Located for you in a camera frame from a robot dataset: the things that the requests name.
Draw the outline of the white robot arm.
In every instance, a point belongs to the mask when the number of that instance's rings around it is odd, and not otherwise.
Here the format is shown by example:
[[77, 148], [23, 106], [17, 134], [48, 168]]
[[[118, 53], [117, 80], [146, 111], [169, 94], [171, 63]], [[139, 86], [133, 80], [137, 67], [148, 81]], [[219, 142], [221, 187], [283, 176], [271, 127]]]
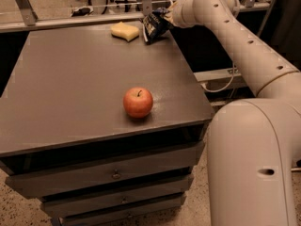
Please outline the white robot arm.
[[297, 226], [291, 169], [300, 158], [300, 71], [237, 21], [238, 0], [178, 0], [173, 24], [203, 25], [253, 98], [212, 119], [207, 167], [212, 226]]

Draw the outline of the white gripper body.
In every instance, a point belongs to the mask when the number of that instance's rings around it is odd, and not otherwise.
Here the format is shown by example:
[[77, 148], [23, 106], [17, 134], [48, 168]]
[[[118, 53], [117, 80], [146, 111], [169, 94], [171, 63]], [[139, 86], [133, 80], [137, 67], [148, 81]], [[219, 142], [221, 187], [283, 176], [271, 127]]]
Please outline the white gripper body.
[[173, 25], [180, 28], [193, 27], [197, 24], [193, 9], [194, 0], [178, 0], [172, 9]]

